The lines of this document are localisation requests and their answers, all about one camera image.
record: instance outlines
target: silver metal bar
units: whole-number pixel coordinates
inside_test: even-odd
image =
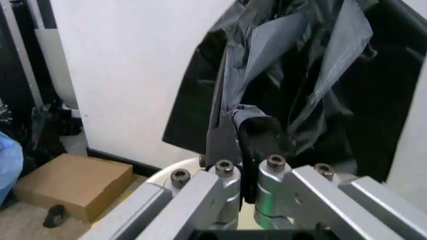
[[[36,77],[34,76],[33,68],[31,67],[30,59],[28,58],[27,50],[25,49],[24,41],[22,40],[21,32],[11,3],[9,0],[0,0],[0,5],[3,9],[4,17],[6,18],[7,26],[9,27],[10,35],[12,36],[13,43],[15,44],[26,80],[28,81],[29,89],[31,91],[32,98],[34,99],[34,104],[39,108],[43,106],[42,96],[40,95]]]
[[[200,170],[136,239],[187,239],[193,230],[212,225],[225,201],[223,181]]]
[[[366,176],[339,188],[405,239],[427,239],[427,215]]]
[[[32,19],[35,23],[35,27],[38,29],[44,29],[45,24],[43,22],[42,13],[40,12],[39,4],[37,0],[26,0],[29,6],[29,12],[31,13]]]
[[[240,181],[241,174],[237,167],[233,166],[232,162],[229,162],[232,166],[232,170],[229,175],[221,175],[217,173],[216,166],[209,169],[209,173],[216,174],[220,177],[223,182],[223,194],[226,198],[225,204],[222,207],[221,212],[215,221],[216,225],[212,228],[221,229],[222,227],[237,227],[239,207],[240,207]]]
[[[145,182],[80,240],[135,239],[171,199],[170,190]]]
[[[311,166],[276,172],[263,161],[256,210],[306,229],[327,226],[341,239],[402,239]]]

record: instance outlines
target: white panel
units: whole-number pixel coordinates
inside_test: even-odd
[[[397,144],[387,186],[427,213],[427,64]]]
[[[90,148],[160,168],[195,153],[162,142],[196,46],[233,0],[51,0]]]

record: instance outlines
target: black object on floor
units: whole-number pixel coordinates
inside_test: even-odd
[[[56,228],[63,224],[67,217],[68,214],[65,210],[64,205],[55,205],[51,207],[47,212],[47,216],[43,222],[43,227],[50,229]]]

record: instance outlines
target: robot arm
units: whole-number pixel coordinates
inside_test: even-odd
[[[266,230],[235,230],[241,173],[224,160],[142,184],[81,239],[427,239],[427,216],[370,177],[340,181],[326,164],[292,169],[279,155],[258,167],[254,218]]]

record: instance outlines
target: white wall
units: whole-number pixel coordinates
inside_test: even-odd
[[[51,0],[90,148],[156,167],[196,46],[233,0]]]

